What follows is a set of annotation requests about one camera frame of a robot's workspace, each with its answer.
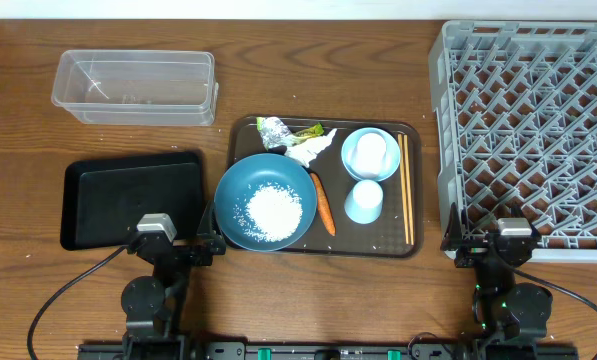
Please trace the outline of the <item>light blue cup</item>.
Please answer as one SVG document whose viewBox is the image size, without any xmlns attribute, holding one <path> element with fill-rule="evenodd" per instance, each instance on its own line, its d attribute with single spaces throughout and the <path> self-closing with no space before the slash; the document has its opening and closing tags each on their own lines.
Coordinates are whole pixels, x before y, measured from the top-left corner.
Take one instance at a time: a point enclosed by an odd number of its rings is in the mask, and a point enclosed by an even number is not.
<svg viewBox="0 0 597 360">
<path fill-rule="evenodd" d="M 382 187 L 373 180 L 357 182 L 344 202 L 346 215 L 355 223 L 370 224 L 382 212 L 384 193 Z"/>
</svg>

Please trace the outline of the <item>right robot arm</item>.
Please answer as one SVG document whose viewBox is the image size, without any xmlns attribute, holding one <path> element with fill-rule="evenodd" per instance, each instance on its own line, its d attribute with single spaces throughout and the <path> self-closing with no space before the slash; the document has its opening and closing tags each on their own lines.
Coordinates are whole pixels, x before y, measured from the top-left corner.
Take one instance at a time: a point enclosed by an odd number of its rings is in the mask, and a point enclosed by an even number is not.
<svg viewBox="0 0 597 360">
<path fill-rule="evenodd" d="M 496 342 L 530 342 L 543 338 L 553 296 L 532 283 L 518 283 L 515 271 L 532 258 L 541 234 L 521 214 L 496 220 L 496 229 L 469 240 L 461 228 L 462 216 L 453 204 L 440 249 L 455 253 L 454 265 L 475 271 L 474 320 L 486 337 Z"/>
</svg>

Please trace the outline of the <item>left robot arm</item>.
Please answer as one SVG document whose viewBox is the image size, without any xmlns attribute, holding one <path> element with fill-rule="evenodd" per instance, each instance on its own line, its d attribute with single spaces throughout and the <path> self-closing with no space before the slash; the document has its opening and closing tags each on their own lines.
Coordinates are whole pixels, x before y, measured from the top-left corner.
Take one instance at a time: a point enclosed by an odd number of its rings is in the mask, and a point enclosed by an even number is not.
<svg viewBox="0 0 597 360">
<path fill-rule="evenodd" d="M 199 243 L 176 245 L 175 235 L 169 215 L 155 213 L 144 215 L 130 237 L 127 252 L 153 266 L 150 276 L 132 280 L 122 292 L 127 336 L 134 342 L 160 342 L 180 335 L 191 270 L 210 266 L 214 256 L 226 252 L 213 203 L 199 222 Z"/>
</svg>

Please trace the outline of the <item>white rice pile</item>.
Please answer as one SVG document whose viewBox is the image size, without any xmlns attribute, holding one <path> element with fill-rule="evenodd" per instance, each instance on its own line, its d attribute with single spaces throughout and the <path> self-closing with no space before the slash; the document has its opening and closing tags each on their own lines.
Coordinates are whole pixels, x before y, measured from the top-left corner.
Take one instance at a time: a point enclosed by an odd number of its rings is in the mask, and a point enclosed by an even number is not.
<svg viewBox="0 0 597 360">
<path fill-rule="evenodd" d="M 249 185 L 252 195 L 237 199 L 232 218 L 255 242 L 279 242 L 290 237 L 302 220 L 302 198 L 289 185 L 266 182 Z"/>
</svg>

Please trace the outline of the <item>dark blue plate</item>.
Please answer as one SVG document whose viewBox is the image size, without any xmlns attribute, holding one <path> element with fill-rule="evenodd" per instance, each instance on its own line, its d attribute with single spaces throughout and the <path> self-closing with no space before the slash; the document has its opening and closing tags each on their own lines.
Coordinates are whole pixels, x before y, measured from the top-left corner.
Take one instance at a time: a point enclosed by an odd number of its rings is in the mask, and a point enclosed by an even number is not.
<svg viewBox="0 0 597 360">
<path fill-rule="evenodd" d="M 266 182 L 289 185 L 302 198 L 303 215 L 297 230 L 279 242 L 255 242 L 232 218 L 237 199 L 253 194 L 248 186 Z M 217 186 L 214 204 L 217 224 L 224 237 L 247 250 L 276 251 L 295 243 L 306 233 L 317 213 L 318 202 L 314 183 L 302 166 L 283 155 L 262 153 L 238 161 L 225 172 Z"/>
</svg>

